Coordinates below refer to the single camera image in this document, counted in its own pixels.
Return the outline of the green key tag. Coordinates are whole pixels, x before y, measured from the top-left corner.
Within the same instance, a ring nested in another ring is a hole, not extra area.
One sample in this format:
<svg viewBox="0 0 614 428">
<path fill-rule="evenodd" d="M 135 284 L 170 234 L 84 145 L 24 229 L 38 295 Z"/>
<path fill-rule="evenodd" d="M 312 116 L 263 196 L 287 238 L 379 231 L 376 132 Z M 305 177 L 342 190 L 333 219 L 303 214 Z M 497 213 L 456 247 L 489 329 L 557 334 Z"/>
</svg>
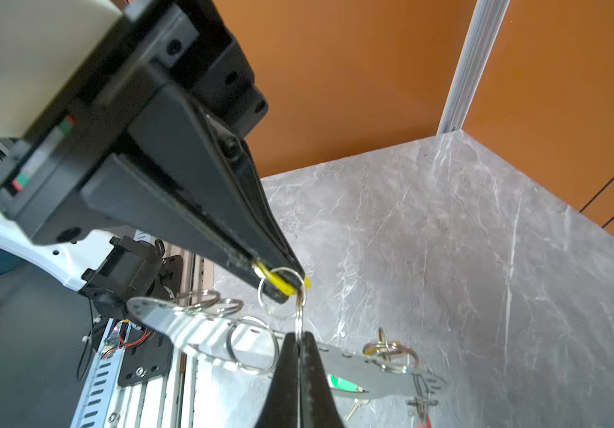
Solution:
<svg viewBox="0 0 614 428">
<path fill-rule="evenodd" d="M 350 382 L 344 378 L 332 376 L 329 374 L 327 376 L 328 386 L 330 388 L 330 392 L 334 396 L 348 398 L 348 399 L 360 399 L 366 397 L 369 392 L 357 385 L 356 383 Z"/>
</svg>

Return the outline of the yellow key tag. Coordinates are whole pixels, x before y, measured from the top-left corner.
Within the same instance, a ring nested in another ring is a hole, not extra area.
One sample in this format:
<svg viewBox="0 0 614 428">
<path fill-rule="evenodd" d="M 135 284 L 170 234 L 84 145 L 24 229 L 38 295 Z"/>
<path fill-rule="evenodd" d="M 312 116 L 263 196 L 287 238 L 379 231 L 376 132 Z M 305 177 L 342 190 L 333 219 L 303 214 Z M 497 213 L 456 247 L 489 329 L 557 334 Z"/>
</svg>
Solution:
<svg viewBox="0 0 614 428">
<path fill-rule="evenodd" d="M 278 303 L 284 303 L 289 296 L 296 293 L 296 285 L 287 281 L 280 272 L 287 272 L 295 274 L 299 279 L 301 276 L 292 269 L 276 267 L 276 269 L 269 269 L 260 260 L 254 261 L 254 271 L 260 278 L 260 284 L 257 287 L 257 292 L 260 298 L 262 296 L 268 296 L 271 300 Z"/>
</svg>

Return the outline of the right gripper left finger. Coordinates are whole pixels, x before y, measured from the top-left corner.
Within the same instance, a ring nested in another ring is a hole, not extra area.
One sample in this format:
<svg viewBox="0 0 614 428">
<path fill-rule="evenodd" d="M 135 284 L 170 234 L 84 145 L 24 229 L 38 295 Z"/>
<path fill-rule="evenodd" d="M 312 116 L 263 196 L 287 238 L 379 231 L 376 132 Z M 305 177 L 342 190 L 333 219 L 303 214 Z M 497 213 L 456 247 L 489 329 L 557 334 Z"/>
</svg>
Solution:
<svg viewBox="0 0 614 428">
<path fill-rule="evenodd" d="M 281 346 L 256 428 L 298 427 L 299 362 L 296 335 L 288 333 Z"/>
</svg>

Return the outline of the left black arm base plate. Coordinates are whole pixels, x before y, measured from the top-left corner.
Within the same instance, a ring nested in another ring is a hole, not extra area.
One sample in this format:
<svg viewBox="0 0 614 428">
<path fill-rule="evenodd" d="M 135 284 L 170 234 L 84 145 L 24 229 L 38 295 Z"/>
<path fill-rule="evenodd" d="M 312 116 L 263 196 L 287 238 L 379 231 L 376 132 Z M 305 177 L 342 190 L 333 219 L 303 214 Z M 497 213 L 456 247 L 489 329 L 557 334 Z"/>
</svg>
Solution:
<svg viewBox="0 0 614 428">
<path fill-rule="evenodd" d="M 173 345 L 154 330 L 121 323 L 114 356 L 121 358 L 117 385 L 125 388 L 169 374 Z"/>
</svg>

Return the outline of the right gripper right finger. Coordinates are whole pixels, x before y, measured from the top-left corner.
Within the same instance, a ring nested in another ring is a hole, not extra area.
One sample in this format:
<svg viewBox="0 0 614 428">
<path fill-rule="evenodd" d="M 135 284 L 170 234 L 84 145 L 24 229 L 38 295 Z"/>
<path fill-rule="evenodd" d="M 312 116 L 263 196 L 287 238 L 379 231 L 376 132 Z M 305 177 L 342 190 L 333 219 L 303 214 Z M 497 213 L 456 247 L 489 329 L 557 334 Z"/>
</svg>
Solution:
<svg viewBox="0 0 614 428">
<path fill-rule="evenodd" d="M 305 332 L 299 341 L 299 426 L 343 428 L 317 343 Z"/>
</svg>

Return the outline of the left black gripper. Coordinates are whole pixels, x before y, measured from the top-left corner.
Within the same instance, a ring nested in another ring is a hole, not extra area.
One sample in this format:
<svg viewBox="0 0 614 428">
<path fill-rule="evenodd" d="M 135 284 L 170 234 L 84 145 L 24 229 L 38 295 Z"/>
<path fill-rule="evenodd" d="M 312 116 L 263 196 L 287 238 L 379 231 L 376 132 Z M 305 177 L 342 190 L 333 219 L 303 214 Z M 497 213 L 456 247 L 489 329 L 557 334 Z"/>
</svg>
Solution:
<svg viewBox="0 0 614 428">
<path fill-rule="evenodd" d="M 252 287 L 256 260 L 298 287 L 246 144 L 267 110 L 213 2 L 135 2 L 3 163 L 0 210 L 36 244 L 126 225 Z"/>
</svg>

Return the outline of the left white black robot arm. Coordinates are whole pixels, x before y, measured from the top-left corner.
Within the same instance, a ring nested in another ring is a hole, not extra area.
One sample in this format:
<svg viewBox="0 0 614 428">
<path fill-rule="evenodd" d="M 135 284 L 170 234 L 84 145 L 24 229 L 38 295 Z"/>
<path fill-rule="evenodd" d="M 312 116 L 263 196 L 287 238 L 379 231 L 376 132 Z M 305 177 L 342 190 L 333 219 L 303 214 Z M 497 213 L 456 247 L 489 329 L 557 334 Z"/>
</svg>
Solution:
<svg viewBox="0 0 614 428">
<path fill-rule="evenodd" d="M 286 301 L 309 279 L 246 144 L 268 109 L 211 1 L 0 1 L 0 249 L 112 317 L 118 226 Z"/>
</svg>

